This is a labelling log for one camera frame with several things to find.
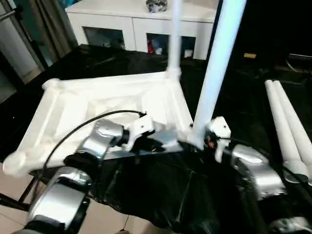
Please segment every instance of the wall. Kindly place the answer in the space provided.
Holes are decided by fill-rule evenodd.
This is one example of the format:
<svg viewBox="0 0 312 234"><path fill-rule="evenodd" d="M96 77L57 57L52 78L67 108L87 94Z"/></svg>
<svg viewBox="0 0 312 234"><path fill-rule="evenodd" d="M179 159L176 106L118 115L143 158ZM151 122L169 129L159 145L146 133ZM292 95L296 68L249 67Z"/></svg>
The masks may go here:
<svg viewBox="0 0 312 234"><path fill-rule="evenodd" d="M4 13L0 3L0 15ZM20 77L38 69L10 19L0 22L0 50Z"/></svg>

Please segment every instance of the curtain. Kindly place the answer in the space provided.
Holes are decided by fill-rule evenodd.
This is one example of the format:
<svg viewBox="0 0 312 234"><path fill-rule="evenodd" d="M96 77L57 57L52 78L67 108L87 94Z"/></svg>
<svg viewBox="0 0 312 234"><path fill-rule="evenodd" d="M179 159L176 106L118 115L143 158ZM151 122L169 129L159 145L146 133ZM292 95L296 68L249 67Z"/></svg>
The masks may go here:
<svg viewBox="0 0 312 234"><path fill-rule="evenodd" d="M58 0L29 0L43 43L52 62L68 54L77 42Z"/></svg>

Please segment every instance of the white tube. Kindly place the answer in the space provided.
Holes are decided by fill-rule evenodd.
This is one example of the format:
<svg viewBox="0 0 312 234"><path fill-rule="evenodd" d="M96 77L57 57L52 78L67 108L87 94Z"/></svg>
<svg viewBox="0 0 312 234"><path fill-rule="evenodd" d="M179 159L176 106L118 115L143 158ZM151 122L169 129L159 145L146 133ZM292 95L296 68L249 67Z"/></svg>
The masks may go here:
<svg viewBox="0 0 312 234"><path fill-rule="evenodd" d="M296 111L289 101L281 83L274 81L275 89L282 108L284 110L288 125L292 131L292 136L296 142L300 157L303 163L307 166L309 172L309 183L312 181L312 144L308 134L304 130Z"/></svg>
<svg viewBox="0 0 312 234"><path fill-rule="evenodd" d="M172 12L172 28L169 39L169 55L168 55L168 68L176 79L180 77L180 54L181 54L181 36L180 36L180 18L182 11L182 0L173 0Z"/></svg>
<svg viewBox="0 0 312 234"><path fill-rule="evenodd" d="M288 125L277 91L271 80L265 82L269 103L277 132L279 146L284 159L284 166L299 176L304 182L308 181L308 170L301 161L291 129ZM292 183L298 183L290 174L285 174L285 179Z"/></svg>
<svg viewBox="0 0 312 234"><path fill-rule="evenodd" d="M246 0L224 0L201 90L193 132L188 141L203 148L207 124L211 121L223 78L244 12Z"/></svg>

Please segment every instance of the black cloth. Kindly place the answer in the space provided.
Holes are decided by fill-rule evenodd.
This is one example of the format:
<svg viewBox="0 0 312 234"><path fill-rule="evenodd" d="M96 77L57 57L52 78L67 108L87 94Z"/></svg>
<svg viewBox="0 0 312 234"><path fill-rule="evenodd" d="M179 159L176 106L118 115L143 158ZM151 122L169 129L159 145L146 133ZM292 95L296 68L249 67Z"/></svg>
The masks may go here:
<svg viewBox="0 0 312 234"><path fill-rule="evenodd" d="M41 86L48 79L160 72L166 66L164 56L85 45L76 48L0 105L1 161L16 150L42 97ZM194 118L206 63L185 59L181 70L181 87ZM267 78L283 81L312 137L311 80L301 74L250 67L229 70L214 116L225 117L233 137L267 150L279 162L281 155L264 87ZM250 228L258 225L253 223L259 214L249 186L236 179L234 170L214 162L211 153L114 159L105 161L102 168L92 189L95 200L159 227L177 233L252 233ZM48 170L44 179L48 181L54 171Z"/></svg>

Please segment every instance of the red object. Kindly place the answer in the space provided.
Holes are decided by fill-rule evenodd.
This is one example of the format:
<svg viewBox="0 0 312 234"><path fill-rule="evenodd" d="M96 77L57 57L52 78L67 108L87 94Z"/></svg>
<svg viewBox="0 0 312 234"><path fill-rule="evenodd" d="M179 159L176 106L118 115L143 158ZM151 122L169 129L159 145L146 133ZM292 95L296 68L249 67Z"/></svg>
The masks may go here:
<svg viewBox="0 0 312 234"><path fill-rule="evenodd" d="M153 49L151 40L147 40L147 49L148 49L148 53L149 54L153 54L154 53L154 49Z"/></svg>

